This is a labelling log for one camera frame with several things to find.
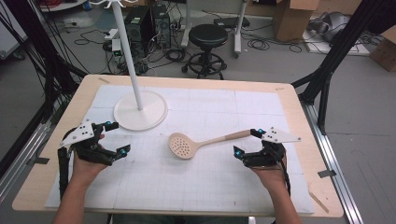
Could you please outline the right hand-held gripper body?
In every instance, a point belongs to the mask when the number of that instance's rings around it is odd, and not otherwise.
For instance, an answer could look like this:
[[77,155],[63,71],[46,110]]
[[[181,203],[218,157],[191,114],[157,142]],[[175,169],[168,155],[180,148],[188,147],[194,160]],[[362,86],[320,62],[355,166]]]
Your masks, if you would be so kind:
[[283,144],[300,142],[302,138],[271,127],[268,131],[265,131],[261,140],[262,149],[258,152],[248,153],[248,157],[242,160],[246,167],[276,165],[286,155]]

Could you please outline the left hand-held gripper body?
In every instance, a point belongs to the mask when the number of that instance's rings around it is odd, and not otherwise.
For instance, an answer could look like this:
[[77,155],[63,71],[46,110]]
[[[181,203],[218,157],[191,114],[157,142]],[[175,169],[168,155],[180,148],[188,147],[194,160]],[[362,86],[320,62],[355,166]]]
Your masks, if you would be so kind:
[[88,120],[82,122],[76,128],[69,130],[60,143],[61,147],[70,146],[84,161],[111,165],[114,160],[110,158],[110,150],[104,149],[100,144],[102,133],[94,131],[93,123]]

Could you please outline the white stand with round base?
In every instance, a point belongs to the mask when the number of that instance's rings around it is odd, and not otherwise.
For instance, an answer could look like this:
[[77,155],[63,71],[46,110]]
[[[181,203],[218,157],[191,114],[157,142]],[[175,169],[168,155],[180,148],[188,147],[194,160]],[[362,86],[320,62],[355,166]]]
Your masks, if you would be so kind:
[[166,118],[168,107],[164,98],[154,91],[141,91],[134,61],[129,46],[129,40],[124,25],[121,9],[123,2],[135,3],[137,0],[99,0],[91,4],[112,8],[120,36],[120,43],[127,63],[128,73],[132,81],[132,93],[118,100],[114,107],[114,118],[124,129],[130,131],[146,131],[158,126]]

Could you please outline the beige slotted spoon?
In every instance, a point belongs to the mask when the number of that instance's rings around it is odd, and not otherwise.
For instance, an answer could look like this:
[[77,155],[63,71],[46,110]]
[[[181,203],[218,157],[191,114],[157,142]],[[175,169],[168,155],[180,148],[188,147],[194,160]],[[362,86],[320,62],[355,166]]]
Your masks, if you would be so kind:
[[250,130],[244,130],[205,140],[203,142],[194,142],[183,133],[172,133],[168,138],[168,147],[177,157],[187,160],[191,159],[200,147],[248,136],[250,136]]

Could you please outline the person's left hand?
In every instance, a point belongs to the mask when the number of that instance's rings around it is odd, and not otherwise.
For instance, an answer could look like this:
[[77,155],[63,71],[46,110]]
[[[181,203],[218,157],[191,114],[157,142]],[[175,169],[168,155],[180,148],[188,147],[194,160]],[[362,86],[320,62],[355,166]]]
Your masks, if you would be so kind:
[[78,154],[75,154],[71,183],[87,189],[93,180],[105,169],[106,165],[84,161]]

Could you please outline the person's right hand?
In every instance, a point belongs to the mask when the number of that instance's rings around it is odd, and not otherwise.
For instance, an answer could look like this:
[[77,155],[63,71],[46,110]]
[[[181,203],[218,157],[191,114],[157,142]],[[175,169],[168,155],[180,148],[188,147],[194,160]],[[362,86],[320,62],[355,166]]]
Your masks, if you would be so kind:
[[287,188],[283,169],[278,164],[266,167],[253,167],[251,171],[258,176],[268,190],[274,191]]

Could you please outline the white grid mat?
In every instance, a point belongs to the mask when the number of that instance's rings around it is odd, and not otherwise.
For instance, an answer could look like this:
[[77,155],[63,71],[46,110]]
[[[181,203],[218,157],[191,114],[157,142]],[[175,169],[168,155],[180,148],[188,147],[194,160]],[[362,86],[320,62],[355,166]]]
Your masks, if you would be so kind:
[[261,150],[260,139],[246,138],[201,147],[189,160],[167,145],[171,133],[205,141],[247,129],[289,127],[280,97],[273,92],[158,88],[168,105],[165,120],[145,132],[124,128],[106,133],[102,145],[131,151],[94,180],[86,194],[88,209],[204,212],[241,216],[273,210],[260,179],[233,155],[235,147]]

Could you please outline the wooden stick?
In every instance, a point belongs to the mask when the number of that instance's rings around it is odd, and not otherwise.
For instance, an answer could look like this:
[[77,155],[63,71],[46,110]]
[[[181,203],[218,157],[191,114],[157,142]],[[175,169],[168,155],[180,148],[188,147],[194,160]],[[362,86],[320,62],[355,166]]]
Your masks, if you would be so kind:
[[316,204],[327,214],[329,214],[330,210],[325,206],[325,204],[310,190],[308,191],[310,197],[316,202]]

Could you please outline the person's dark clothing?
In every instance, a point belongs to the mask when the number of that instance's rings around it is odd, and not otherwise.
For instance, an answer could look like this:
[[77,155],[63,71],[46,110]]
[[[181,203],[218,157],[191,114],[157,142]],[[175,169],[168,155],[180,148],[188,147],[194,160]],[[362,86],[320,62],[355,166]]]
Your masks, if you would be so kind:
[[248,218],[117,214],[113,224],[248,224]]

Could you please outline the black computer tower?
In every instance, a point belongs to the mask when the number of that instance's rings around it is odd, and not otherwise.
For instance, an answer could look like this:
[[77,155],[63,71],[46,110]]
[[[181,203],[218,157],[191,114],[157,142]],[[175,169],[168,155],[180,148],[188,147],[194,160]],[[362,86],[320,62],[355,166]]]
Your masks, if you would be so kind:
[[154,5],[151,8],[156,43],[164,48],[171,48],[170,17],[165,5]]
[[146,57],[149,41],[153,37],[149,6],[133,6],[124,24],[133,56]]

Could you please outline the white board stand leg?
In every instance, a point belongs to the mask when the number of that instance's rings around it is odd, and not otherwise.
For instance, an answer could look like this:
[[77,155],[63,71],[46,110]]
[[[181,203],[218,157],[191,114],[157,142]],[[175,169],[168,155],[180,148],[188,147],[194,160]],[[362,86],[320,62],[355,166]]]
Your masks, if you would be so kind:
[[184,49],[189,44],[189,33],[191,30],[191,0],[186,0],[186,16],[185,29],[180,42],[180,46]]
[[241,30],[247,4],[248,0],[241,0],[241,6],[237,17],[237,24],[234,31],[233,54],[235,58],[238,58],[242,52]]

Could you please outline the white flat board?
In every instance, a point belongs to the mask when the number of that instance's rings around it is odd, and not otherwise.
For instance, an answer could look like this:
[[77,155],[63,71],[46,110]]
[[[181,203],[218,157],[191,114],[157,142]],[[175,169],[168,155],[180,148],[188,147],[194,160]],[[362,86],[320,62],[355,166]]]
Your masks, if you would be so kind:
[[[304,31],[303,43],[307,51],[310,53],[328,54],[333,49],[343,52],[347,47],[346,44],[342,44],[340,47],[336,47],[335,45],[331,47],[330,43],[327,42],[321,35],[312,31]],[[369,56],[370,52],[359,40],[357,40],[353,45],[350,46],[347,54],[350,56]]]

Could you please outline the flat black device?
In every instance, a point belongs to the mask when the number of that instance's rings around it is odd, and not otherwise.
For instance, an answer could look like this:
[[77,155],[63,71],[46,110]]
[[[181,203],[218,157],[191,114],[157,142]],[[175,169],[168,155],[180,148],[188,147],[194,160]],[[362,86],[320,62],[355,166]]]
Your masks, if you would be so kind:
[[[214,19],[214,23],[223,28],[235,28],[238,22],[239,19],[237,17]],[[243,18],[242,26],[247,27],[249,25],[250,21],[246,18]]]

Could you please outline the grey headset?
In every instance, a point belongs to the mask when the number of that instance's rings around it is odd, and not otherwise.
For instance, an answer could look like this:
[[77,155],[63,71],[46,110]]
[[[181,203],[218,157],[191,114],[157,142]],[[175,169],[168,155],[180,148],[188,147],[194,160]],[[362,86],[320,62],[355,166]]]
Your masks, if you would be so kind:
[[341,12],[324,12],[319,17],[310,20],[306,30],[320,35],[325,41],[332,43],[346,28],[350,17]]

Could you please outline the aluminium rail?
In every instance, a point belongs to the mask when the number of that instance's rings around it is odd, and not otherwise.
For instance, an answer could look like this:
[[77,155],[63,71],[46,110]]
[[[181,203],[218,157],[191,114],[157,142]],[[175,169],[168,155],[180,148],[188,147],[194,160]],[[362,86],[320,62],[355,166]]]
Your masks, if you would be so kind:
[[326,134],[321,132],[319,126],[317,125],[317,110],[313,105],[306,104],[302,104],[302,109],[317,141],[318,150],[320,151],[322,159],[324,160],[326,170],[334,170],[336,172],[336,175],[330,177],[330,179],[343,207],[344,216],[346,217],[347,222],[349,224],[364,224],[358,206],[355,203],[339,162],[333,152],[330,139]]
[[45,145],[51,131],[51,122],[40,122],[27,134],[27,139],[21,142],[21,150],[0,178],[0,204],[5,200],[21,174],[37,158],[40,148]]

